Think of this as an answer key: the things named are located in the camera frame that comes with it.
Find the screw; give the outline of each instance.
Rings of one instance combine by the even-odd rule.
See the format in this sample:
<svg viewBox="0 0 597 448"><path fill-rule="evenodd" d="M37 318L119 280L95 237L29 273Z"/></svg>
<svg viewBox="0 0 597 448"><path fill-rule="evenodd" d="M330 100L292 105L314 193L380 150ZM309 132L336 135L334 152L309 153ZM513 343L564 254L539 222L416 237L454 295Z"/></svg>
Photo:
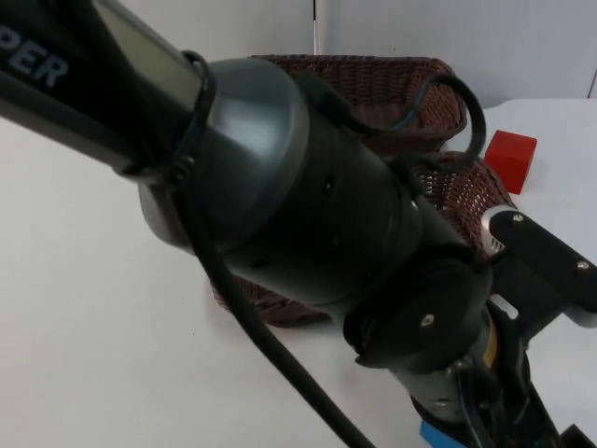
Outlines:
<svg viewBox="0 0 597 448"><path fill-rule="evenodd" d="M421 327L429 327L435 320L436 317L434 315L426 315L423 320L421 320Z"/></svg>
<svg viewBox="0 0 597 448"><path fill-rule="evenodd" d="M469 357L463 357L462 359L458 359L454 362L449 368L446 369L446 373L448 376L453 376L459 371L465 371L466 369L470 368L472 365L472 361Z"/></svg>

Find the white surface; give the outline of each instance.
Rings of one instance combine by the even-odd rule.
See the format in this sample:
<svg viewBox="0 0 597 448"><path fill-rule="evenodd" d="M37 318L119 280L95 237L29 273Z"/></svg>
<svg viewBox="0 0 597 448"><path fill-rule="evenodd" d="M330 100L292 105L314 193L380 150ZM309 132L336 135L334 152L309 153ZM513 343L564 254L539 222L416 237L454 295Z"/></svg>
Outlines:
<svg viewBox="0 0 597 448"><path fill-rule="evenodd" d="M510 102L488 121L539 139L518 202L597 260L597 104ZM12 124L0 135L0 446L342 446L214 305L198 263L150 234L134 186ZM338 331L277 333L380 448L425 447L402 387L355 366ZM531 349L559 427L595 440L596 341L561 319Z"/></svg>
<svg viewBox="0 0 597 448"><path fill-rule="evenodd" d="M318 0L322 53L429 56L484 105L586 98L597 68L593 0Z"/></svg>
<svg viewBox="0 0 597 448"><path fill-rule="evenodd" d="M597 102L514 100L486 110L488 143L501 129L537 138L531 171L516 205L597 262ZM448 148L463 148L466 135ZM597 441L597 331L557 319L531 342L535 386L559 429L577 423Z"/></svg>
<svg viewBox="0 0 597 448"><path fill-rule="evenodd" d="M313 52L312 4L276 0L121 0L177 48L208 61Z"/></svg>

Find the white table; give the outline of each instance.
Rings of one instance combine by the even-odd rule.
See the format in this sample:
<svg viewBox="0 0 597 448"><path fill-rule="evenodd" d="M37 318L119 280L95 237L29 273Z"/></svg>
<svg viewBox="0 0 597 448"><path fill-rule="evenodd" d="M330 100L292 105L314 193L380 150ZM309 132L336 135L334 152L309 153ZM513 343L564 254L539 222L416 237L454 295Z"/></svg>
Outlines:
<svg viewBox="0 0 597 448"><path fill-rule="evenodd" d="M510 102L488 121L538 138L518 204L597 260L597 103ZM0 135L0 446L343 446L213 303L197 261L150 233L133 185L10 123ZM337 330L276 333L380 448L426 446L406 392L355 366ZM562 319L531 350L559 427L595 440L596 341Z"/></svg>

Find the black cable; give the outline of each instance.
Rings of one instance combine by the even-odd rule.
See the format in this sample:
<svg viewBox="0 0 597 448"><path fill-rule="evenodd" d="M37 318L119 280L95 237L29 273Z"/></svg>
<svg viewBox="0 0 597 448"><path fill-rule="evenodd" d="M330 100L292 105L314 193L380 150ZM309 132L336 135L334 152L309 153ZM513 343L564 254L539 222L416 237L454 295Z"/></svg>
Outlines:
<svg viewBox="0 0 597 448"><path fill-rule="evenodd" d="M473 377L470 369L460 371L456 375L456 385L460 399L460 407L465 417L470 435L477 448L495 448L493 441L477 412L477 403L473 392Z"/></svg>
<svg viewBox="0 0 597 448"><path fill-rule="evenodd" d="M200 211L187 202L183 192L174 194L174 206L188 241L212 284L259 351L297 389L347 446L374 448L374 445L344 415L321 386L261 321L218 254Z"/></svg>
<svg viewBox="0 0 597 448"><path fill-rule="evenodd" d="M479 103L477 96L475 96L475 93L473 93L473 91L470 90L460 78L453 75L433 75L429 77L417 92L412 105L404 113L402 118L400 118L390 130L385 132L396 132L404 128L404 126L406 126L408 122L415 116L415 113L423 103L429 88L435 84L452 87L452 89L460 95L466 105L468 113L470 114L471 138L463 157L448 166L444 166L436 163L435 161L427 159L425 156L418 154L407 154L404 156L399 156L395 160L389 161L388 165L391 168L397 163L406 163L408 166L422 164L440 173L454 173L470 167L479 158L480 153L483 150L483 146L485 145L485 139L487 136L485 114L483 114L483 108Z"/></svg>
<svg viewBox="0 0 597 448"><path fill-rule="evenodd" d="M171 148L166 147L166 139L160 134L159 124L152 122L155 119L148 112L138 89L136 74L101 19L97 17L92 5L78 0L57 0L56 5L62 8L64 17L70 19L71 25L94 50L94 57L101 63L108 78L118 86L121 93L118 98L120 105L136 120L133 122L133 125L137 126L135 130L149 133L151 138L147 138L146 134L144 140L147 143L147 151L153 156L151 159L155 161L165 153L173 153ZM187 52L187 56L192 60L193 53ZM187 202L187 196L180 191L173 193L172 197L176 213L195 255L251 341L348 447L375 448L263 324L217 252L211 233L197 206L198 198L189 198Z"/></svg>

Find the power cord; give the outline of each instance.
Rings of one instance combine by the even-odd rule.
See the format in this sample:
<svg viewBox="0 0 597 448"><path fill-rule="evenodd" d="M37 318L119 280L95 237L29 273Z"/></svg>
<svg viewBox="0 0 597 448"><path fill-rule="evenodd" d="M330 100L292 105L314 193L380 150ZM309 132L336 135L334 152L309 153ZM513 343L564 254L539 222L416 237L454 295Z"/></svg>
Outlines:
<svg viewBox="0 0 597 448"><path fill-rule="evenodd" d="M331 86L313 72L302 72L297 77L297 84L303 91L307 101L309 101L330 121L339 126L345 126L348 129L365 136L397 133L404 129L416 116L429 89L434 85L445 85L451 87L458 93L465 103L471 121L471 139L468 148L463 153L463 157L446 166L431 161L425 156L408 153L386 161L393 171L397 165L401 165L402 167L405 165L412 167L414 165L422 164L439 173L454 173L473 165L479 158L483 146L485 145L487 125L485 123L483 108L475 96L475 93L473 93L460 78L454 75L432 75L426 79L421 88L417 91L412 104L406 112L389 128L376 128L355 117L351 112L351 105L346 99L340 96Z"/></svg>
<svg viewBox="0 0 597 448"><path fill-rule="evenodd" d="M161 134L156 117L150 115L149 107L145 107L145 100L134 71L105 28L91 2L54 0L52 5L57 8L57 12L62 14L62 18L69 22L76 35L81 37L82 43L93 50L91 54L99 62L98 67L105 71L105 78L110 80L109 82L118 92L115 98L118 98L119 106L130 118L130 124L136 131L140 144L146 149L148 158L156 163L162 159L163 154L173 154L173 149L167 147L165 143L167 139ZM465 159L468 161L471 158L476 158L475 152L480 151L478 146L482 147L484 141L484 135L481 139L479 133L475 133L480 130L479 124L482 123L484 134L482 109L475 95L456 77L437 76L427 80L415 98L411 110L394 128L403 126L411 119L413 111L423 101L426 90L434 83L453 86L463 95L465 103L471 110L471 117L476 117L476 120L473 121L474 138L470 146L473 148L470 150L470 154L465 154ZM197 198L191 198L189 194L185 193L184 184L178 187L171 197L188 242L247 336L349 448L374 448L374 445L344 415L321 386L263 324L217 252L203 212L197 206Z"/></svg>

